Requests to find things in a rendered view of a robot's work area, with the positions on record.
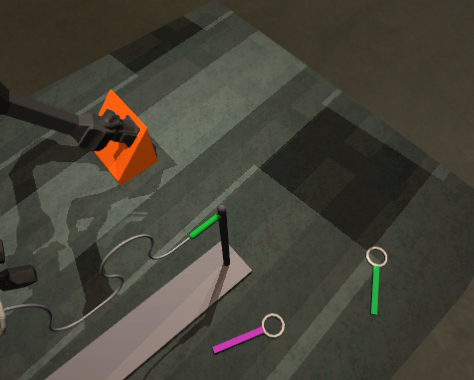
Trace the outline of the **green handle with beige loop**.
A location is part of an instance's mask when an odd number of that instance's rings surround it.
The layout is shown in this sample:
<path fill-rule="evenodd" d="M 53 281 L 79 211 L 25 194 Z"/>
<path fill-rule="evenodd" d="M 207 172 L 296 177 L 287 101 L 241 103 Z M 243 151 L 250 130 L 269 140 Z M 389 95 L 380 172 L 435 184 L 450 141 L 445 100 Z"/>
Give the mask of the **green handle with beige loop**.
<path fill-rule="evenodd" d="M 380 250 L 380 251 L 384 254 L 384 256 L 385 256 L 385 261 L 384 261 L 383 264 L 381 264 L 381 265 L 376 265 L 376 264 L 373 264 L 373 263 L 369 260 L 369 258 L 368 258 L 368 253 L 369 253 L 371 250 L 373 250 L 373 249 Z M 372 248 L 369 248 L 369 249 L 367 250 L 367 252 L 366 252 L 366 259 L 367 259 L 368 263 L 373 266 L 370 314 L 372 314 L 372 315 L 377 315 L 377 309 L 378 309 L 378 287 L 379 287 L 379 267 L 385 266 L 385 264 L 387 263 L 387 255 L 386 255 L 385 251 L 382 250 L 381 248 L 372 247 Z"/>

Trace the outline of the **magenta handle with cream loop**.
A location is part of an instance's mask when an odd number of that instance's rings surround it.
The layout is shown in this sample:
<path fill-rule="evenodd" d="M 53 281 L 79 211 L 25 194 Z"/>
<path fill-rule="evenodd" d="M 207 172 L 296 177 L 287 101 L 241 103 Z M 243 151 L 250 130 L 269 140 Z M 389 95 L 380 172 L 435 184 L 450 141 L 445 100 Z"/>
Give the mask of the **magenta handle with cream loop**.
<path fill-rule="evenodd" d="M 278 318 L 281 320 L 281 322 L 282 322 L 282 330 L 281 330 L 278 334 L 276 334 L 276 335 L 269 334 L 269 333 L 265 330 L 264 322 L 265 322 L 265 320 L 266 320 L 267 318 L 270 318 L 270 317 L 278 317 Z M 244 333 L 244 334 L 242 334 L 242 335 L 240 335 L 240 336 L 237 336 L 237 337 L 235 337 L 235 338 L 233 338 L 233 339 L 230 339 L 230 340 L 228 340 L 228 341 L 226 341 L 226 342 L 223 342 L 223 343 L 221 343 L 221 344 L 218 344 L 218 345 L 216 345 L 216 346 L 214 346 L 214 347 L 212 347 L 212 348 L 213 348 L 213 351 L 214 351 L 214 354 L 215 354 L 215 353 L 218 353 L 218 352 L 220 352 L 220 351 L 222 351 L 222 350 L 225 350 L 225 349 L 227 349 L 227 348 L 230 348 L 230 347 L 232 347 L 232 346 L 234 346 L 234 345 L 237 345 L 237 344 L 239 344 L 239 343 L 241 343 L 241 342 L 244 342 L 244 341 L 246 341 L 246 340 L 248 340 L 248 339 L 251 339 L 251 338 L 253 338 L 253 337 L 255 337 L 255 336 L 258 336 L 258 335 L 260 335 L 260 334 L 262 334 L 262 333 L 265 333 L 265 334 L 266 334 L 267 336 L 269 336 L 269 337 L 276 338 L 276 337 L 280 336 L 280 335 L 283 333 L 284 329 L 285 329 L 285 323 L 284 323 L 283 318 L 282 318 L 281 316 L 278 316 L 278 315 L 275 315 L 275 314 L 270 314 L 270 315 L 267 315 L 267 316 L 262 320 L 262 326 L 261 326 L 261 327 L 256 328 L 256 329 L 254 329 L 254 330 L 252 330 L 252 331 L 249 331 L 249 332 L 247 332 L 247 333 Z"/>

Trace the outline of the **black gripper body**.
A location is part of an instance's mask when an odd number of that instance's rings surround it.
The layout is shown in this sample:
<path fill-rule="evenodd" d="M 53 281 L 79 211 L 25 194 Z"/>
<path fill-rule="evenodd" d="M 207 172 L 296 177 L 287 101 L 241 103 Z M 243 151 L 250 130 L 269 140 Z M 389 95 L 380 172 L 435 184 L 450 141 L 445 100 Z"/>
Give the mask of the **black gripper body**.
<path fill-rule="evenodd" d="M 24 288 L 37 281 L 36 270 L 31 265 L 7 268 L 0 272 L 2 292 Z"/>

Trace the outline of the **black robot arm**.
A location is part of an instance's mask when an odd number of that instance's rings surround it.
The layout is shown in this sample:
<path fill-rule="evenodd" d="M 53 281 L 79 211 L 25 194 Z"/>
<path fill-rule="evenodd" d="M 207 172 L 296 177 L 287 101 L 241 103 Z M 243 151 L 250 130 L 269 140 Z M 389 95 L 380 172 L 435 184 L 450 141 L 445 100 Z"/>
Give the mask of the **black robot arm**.
<path fill-rule="evenodd" d="M 130 147 L 140 131 L 128 114 L 121 119 L 120 114 L 107 108 L 103 115 L 74 115 L 9 91 L 1 81 L 0 115 L 69 134 L 78 142 L 80 148 L 92 152 L 103 150 L 110 140 Z"/>

